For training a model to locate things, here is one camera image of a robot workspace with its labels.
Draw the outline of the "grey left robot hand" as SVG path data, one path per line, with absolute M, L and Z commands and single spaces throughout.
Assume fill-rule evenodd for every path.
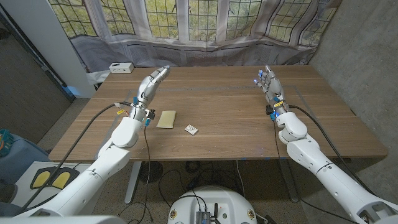
M 153 100 L 158 86 L 167 78 L 169 73 L 170 66 L 166 65 L 146 76 L 139 86 L 136 96 L 137 101 L 134 106 L 142 109 L 147 108 Z

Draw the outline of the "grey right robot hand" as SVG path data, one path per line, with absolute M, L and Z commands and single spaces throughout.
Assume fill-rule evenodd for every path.
M 266 65 L 264 70 L 259 70 L 258 77 L 254 79 L 254 84 L 265 94 L 268 102 L 266 106 L 267 115 L 275 114 L 275 117 L 277 117 L 289 112 L 290 108 L 285 102 L 284 89 L 270 66 Z

